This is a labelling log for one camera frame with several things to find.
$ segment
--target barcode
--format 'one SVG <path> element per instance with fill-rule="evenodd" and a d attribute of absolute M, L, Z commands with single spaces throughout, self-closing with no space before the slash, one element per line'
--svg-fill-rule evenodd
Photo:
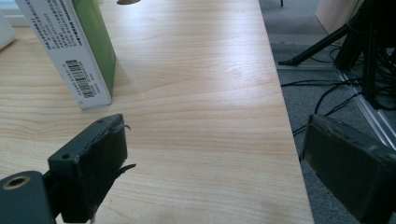
<path fill-rule="evenodd" d="M 77 60 L 66 61 L 66 65 L 70 70 L 70 73 L 73 76 L 73 79 L 76 81 L 79 90 L 84 95 L 84 98 L 93 97 L 94 94 L 91 90 L 90 84 L 88 83 L 87 78 L 85 78 L 84 73 L 82 72 L 81 66 L 79 65 Z"/>

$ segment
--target black device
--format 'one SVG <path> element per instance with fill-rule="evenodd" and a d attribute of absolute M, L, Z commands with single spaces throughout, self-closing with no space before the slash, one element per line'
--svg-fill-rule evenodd
<path fill-rule="evenodd" d="M 302 158 L 358 221 L 388 223 L 396 206 L 396 151 L 345 123 L 311 115 Z"/>
<path fill-rule="evenodd" d="M 97 120 L 48 158 L 44 174 L 26 171 L 0 180 L 0 223 L 66 223 L 93 219 L 115 179 L 135 164 L 128 157 L 123 116 Z"/>

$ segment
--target screw hole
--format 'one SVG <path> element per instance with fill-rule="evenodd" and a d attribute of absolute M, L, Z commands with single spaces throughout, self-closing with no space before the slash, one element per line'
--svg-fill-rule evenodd
<path fill-rule="evenodd" d="M 140 2 L 140 0 L 119 0 L 117 1 L 118 5 L 131 5 Z"/>
<path fill-rule="evenodd" d="M 30 177 L 27 175 L 17 176 L 8 180 L 8 182 L 3 185 L 3 189 L 17 189 L 20 186 L 25 185 L 29 180 Z"/>
<path fill-rule="evenodd" d="M 61 157 L 61 159 L 62 159 L 62 160 L 67 160 L 67 159 L 70 159 L 71 156 L 72 156 L 72 155 L 71 155 L 70 153 L 63 154 L 62 157 Z"/>

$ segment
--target table surface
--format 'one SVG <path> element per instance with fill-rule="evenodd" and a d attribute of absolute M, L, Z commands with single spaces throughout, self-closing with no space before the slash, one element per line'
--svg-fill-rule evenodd
<path fill-rule="evenodd" d="M 122 113 L 137 166 L 95 223 L 312 223 L 259 2 L 98 2 L 118 56 L 113 104 L 80 110 L 17 28 L 0 51 L 0 178 L 46 172 L 89 124 Z"/>

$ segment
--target cable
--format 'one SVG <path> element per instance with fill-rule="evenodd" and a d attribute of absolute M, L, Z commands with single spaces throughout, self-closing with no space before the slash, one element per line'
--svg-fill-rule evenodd
<path fill-rule="evenodd" d="M 346 107 L 353 98 L 355 98 L 355 97 L 357 97 L 359 95 L 361 95 L 361 92 L 356 92 L 355 94 L 353 94 L 352 96 L 347 98 L 345 101 L 343 101 L 341 104 L 336 105 L 333 109 L 331 109 L 329 112 L 324 114 L 324 116 L 329 117 L 331 114 L 333 114 L 333 113 L 337 112 L 338 110 Z M 305 131 L 305 128 L 306 128 L 306 125 L 303 125 L 300 128 L 294 130 L 292 132 L 293 133 L 293 137 L 296 136 L 297 134 L 302 133 L 303 131 Z"/>
<path fill-rule="evenodd" d="M 353 79 L 349 79 L 349 80 L 346 80 L 346 81 L 342 81 L 342 82 L 338 83 L 337 85 L 333 86 L 332 88 L 330 88 L 330 89 L 329 89 L 328 91 L 326 91 L 325 93 L 323 93 L 323 94 L 321 95 L 320 99 L 318 100 L 317 106 L 315 106 L 315 112 L 314 112 L 314 114 L 317 114 L 317 113 L 318 113 L 320 104 L 322 103 L 323 99 L 324 99 L 329 93 L 331 93 L 332 91 L 335 91 L 335 90 L 336 90 L 337 88 L 339 88 L 340 86 L 343 86 L 343 85 L 348 85 L 348 86 L 350 86 L 350 85 L 356 84 L 356 83 L 351 83 L 351 82 L 352 82 L 352 81 L 356 82 L 356 81 L 358 81 L 358 80 L 361 80 L 361 78 L 353 78 Z"/>
<path fill-rule="evenodd" d="M 318 62 L 318 63 L 333 63 L 333 61 L 332 61 L 332 62 L 329 62 L 329 61 L 322 61 L 322 60 L 316 59 L 316 58 L 314 58 L 314 57 L 309 57 L 309 58 L 312 59 L 312 60 L 314 60 L 315 62 Z"/>
<path fill-rule="evenodd" d="M 318 83 L 310 83 L 310 82 L 332 82 L 330 84 L 318 84 Z M 282 84 L 280 85 L 280 87 L 289 87 L 289 86 L 333 86 L 337 83 L 339 83 L 340 81 L 337 80 L 313 80 L 313 79 L 309 79 L 309 80 L 301 80 L 301 81 L 294 81 L 294 82 L 290 82 L 290 83 L 286 83 L 286 84 Z"/>

